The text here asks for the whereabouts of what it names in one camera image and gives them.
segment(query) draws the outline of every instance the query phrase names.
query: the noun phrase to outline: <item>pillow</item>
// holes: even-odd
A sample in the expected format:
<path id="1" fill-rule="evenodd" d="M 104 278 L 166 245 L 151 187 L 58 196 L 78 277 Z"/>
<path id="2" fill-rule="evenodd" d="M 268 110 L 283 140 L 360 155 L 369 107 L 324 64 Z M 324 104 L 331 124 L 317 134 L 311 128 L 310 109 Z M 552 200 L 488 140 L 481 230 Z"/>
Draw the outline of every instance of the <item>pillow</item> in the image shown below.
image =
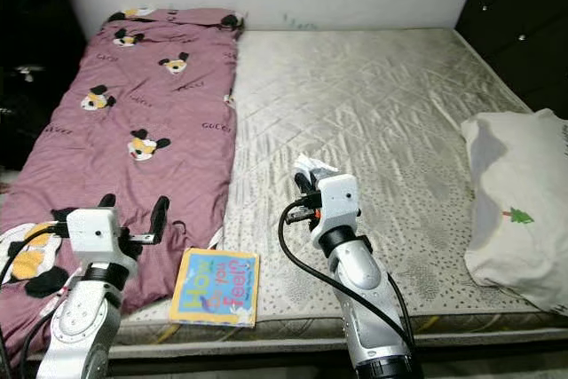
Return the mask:
<path id="1" fill-rule="evenodd" d="M 568 315 L 568 121 L 481 113 L 461 133 L 476 195 L 471 277 Z"/>

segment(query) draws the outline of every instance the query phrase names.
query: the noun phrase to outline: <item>wall stain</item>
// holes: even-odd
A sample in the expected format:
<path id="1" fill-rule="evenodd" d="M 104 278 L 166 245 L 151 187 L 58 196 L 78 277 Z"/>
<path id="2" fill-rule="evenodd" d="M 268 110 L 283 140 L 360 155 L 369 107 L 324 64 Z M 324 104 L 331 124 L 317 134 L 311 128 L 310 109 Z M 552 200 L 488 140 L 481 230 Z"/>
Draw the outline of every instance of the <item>wall stain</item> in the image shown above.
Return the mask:
<path id="1" fill-rule="evenodd" d="M 296 18 L 290 18 L 287 13 L 282 14 L 282 20 L 285 25 L 289 28 L 294 28 L 296 30 L 317 30 L 318 26 L 311 24 L 310 22 L 302 22 L 296 20 Z"/>

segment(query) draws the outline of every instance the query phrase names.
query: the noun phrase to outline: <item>black furniture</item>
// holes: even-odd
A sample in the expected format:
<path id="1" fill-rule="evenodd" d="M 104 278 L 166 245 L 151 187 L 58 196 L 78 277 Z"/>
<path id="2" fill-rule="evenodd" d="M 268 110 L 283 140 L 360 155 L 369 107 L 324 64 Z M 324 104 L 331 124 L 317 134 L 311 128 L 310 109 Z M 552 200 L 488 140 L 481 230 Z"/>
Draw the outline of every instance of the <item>black furniture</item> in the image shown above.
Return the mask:
<path id="1" fill-rule="evenodd" d="M 530 108 L 568 118 L 568 0 L 467 0 L 456 29 Z"/>
<path id="2" fill-rule="evenodd" d="M 0 165 L 19 170 L 75 77 L 85 40 L 68 0 L 2 0 Z"/>

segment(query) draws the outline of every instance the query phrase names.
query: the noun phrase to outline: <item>colorful book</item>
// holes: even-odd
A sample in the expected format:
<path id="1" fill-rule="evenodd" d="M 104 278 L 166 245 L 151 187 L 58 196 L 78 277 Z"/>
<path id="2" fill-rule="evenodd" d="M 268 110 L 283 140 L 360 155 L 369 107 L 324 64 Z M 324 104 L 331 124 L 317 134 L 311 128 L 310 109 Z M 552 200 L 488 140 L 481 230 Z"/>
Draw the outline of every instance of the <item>colorful book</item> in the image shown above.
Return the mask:
<path id="1" fill-rule="evenodd" d="M 170 319 L 253 328 L 259 266 L 258 255 L 253 253 L 186 250 L 177 275 Z"/>

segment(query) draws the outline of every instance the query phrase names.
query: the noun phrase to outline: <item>floor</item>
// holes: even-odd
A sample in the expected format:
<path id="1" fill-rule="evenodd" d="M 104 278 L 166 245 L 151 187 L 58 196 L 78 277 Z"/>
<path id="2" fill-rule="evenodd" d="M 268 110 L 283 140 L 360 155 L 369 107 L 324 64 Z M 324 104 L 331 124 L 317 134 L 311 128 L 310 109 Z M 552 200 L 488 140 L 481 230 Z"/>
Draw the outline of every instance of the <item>floor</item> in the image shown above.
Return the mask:
<path id="1" fill-rule="evenodd" d="M 425 363 L 426 378 L 450 379 L 565 379 L 568 378 L 568 351 L 532 356 Z M 126 379 L 128 376 L 115 376 Z M 251 370 L 199 372 L 176 375 L 138 376 L 148 379 L 354 379 L 346 369 L 318 367 L 274 367 Z"/>

